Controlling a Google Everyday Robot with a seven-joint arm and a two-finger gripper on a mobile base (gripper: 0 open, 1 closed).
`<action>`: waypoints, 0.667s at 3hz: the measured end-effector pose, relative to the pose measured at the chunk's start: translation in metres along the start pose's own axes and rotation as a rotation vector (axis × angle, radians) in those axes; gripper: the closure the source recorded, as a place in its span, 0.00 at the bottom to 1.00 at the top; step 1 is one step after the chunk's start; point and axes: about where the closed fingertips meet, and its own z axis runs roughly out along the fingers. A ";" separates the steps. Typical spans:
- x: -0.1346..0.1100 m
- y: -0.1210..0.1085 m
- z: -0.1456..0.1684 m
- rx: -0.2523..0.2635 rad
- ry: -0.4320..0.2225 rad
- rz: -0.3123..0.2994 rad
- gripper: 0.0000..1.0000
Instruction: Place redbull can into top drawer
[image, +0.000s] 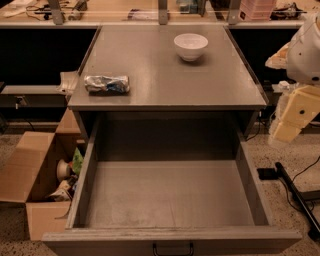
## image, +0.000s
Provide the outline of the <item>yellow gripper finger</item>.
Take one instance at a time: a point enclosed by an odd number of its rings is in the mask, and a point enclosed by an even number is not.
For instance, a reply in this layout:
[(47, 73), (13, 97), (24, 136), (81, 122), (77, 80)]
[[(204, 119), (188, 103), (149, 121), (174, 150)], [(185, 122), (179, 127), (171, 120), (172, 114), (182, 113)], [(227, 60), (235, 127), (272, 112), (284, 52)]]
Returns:
[(271, 142), (290, 143), (320, 113), (320, 87), (305, 85), (280, 97)]
[(287, 68), (287, 52), (289, 44), (283, 45), (275, 54), (267, 59), (265, 66), (271, 69)]

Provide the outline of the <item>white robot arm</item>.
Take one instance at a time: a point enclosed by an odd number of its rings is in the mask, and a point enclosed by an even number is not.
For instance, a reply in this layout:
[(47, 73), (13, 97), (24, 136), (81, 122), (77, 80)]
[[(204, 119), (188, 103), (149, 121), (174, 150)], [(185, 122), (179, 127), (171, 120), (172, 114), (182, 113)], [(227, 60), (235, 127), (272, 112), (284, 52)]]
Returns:
[(285, 69), (287, 77), (297, 83), (295, 89), (280, 96), (269, 128), (269, 144), (285, 145), (320, 113), (320, 15), (308, 17), (265, 65)]

